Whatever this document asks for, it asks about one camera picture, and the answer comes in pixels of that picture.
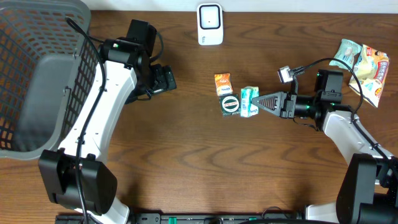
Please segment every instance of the laundry basket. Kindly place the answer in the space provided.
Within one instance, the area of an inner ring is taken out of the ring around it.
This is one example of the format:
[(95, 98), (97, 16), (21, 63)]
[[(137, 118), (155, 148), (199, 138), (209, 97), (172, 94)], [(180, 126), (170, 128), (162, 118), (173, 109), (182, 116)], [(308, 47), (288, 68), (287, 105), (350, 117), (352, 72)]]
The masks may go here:
[(79, 0), (0, 0), (0, 157), (56, 150), (86, 100), (97, 61), (65, 16), (88, 30)]

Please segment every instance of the colorful snack package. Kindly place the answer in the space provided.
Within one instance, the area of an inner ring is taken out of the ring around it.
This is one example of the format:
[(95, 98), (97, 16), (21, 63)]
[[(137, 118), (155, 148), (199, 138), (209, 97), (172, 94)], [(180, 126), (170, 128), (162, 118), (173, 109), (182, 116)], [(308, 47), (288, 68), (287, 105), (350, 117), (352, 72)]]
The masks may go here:
[(223, 116), (241, 113), (241, 107), (239, 105), (239, 99), (237, 94), (220, 97), (220, 105)]
[[(354, 66), (354, 73), (361, 83), (364, 99), (374, 107), (379, 106), (389, 63), (390, 58), (386, 53), (363, 45), (361, 55)], [(354, 77), (351, 77), (349, 87), (359, 94), (358, 84)]]
[[(338, 49), (335, 58), (344, 61), (350, 66), (350, 68), (352, 68), (354, 65), (354, 57), (356, 54), (360, 53), (360, 51), (361, 46), (359, 44), (351, 40), (342, 39), (340, 48)], [(339, 68), (347, 69), (346, 66), (337, 61), (331, 61), (329, 65), (336, 65)]]
[(217, 96), (225, 96), (232, 94), (231, 74), (215, 74)]
[(241, 90), (241, 117), (249, 118), (259, 113), (259, 108), (251, 104), (251, 100), (257, 96), (258, 87), (247, 86)]

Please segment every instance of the wooden table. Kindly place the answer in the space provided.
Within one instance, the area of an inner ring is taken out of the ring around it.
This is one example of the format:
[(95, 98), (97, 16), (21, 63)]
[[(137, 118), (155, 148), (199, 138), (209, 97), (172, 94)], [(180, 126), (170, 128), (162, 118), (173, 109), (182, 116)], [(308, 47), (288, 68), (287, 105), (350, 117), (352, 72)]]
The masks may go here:
[[(213, 75), (229, 72), (235, 93), (288, 90), (277, 69), (306, 65), (336, 53), (342, 38), (391, 56), (379, 108), (364, 103), (363, 125), (398, 155), (398, 16), (377, 14), (224, 14), (224, 41), (203, 47), (194, 12), (93, 12), (91, 34), (125, 36), (131, 19), (149, 21), (164, 38), (162, 65), (171, 65), (177, 89), (123, 108), (107, 166), (118, 178), (118, 197), (134, 208), (165, 213), (261, 212), (299, 209), (336, 199), (347, 164), (323, 133), (261, 111), (223, 118)], [(156, 43), (154, 52), (159, 50)], [(318, 68), (298, 78), (312, 95)], [(344, 102), (358, 103), (348, 88)], [(53, 223), (71, 212), (52, 204), (37, 161), (0, 163), (0, 223)]]

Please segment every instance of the white wall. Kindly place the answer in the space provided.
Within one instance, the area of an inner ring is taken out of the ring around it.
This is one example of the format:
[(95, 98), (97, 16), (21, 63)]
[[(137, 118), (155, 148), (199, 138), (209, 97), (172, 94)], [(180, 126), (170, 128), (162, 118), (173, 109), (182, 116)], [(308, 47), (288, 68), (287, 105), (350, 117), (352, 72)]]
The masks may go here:
[(398, 0), (82, 0), (92, 10), (196, 11), (217, 2), (226, 12), (398, 13)]

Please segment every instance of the wood grain surface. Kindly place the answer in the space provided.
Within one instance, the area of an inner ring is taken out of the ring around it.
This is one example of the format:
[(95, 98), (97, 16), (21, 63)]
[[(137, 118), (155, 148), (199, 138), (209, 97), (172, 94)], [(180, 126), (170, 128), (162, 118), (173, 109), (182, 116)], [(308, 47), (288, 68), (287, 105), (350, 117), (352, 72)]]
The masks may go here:
[[(149, 21), (164, 38), (162, 65), (171, 65), (177, 89), (123, 108), (107, 166), (117, 195), (134, 208), (165, 213), (294, 210), (335, 200), (347, 164), (325, 134), (261, 111), (223, 118), (213, 75), (229, 72), (235, 93), (288, 90), (277, 69), (306, 65), (336, 53), (342, 38), (387, 52), (391, 66), (379, 108), (364, 103), (362, 124), (398, 154), (398, 16), (379, 14), (224, 14), (224, 41), (200, 46), (192, 12), (92, 12), (99, 39), (125, 36), (131, 19)], [(156, 43), (154, 52), (159, 50)], [(318, 68), (298, 78), (312, 95)], [(358, 103), (345, 72), (343, 102)], [(0, 223), (53, 223), (71, 212), (47, 198), (37, 161), (0, 163)]]

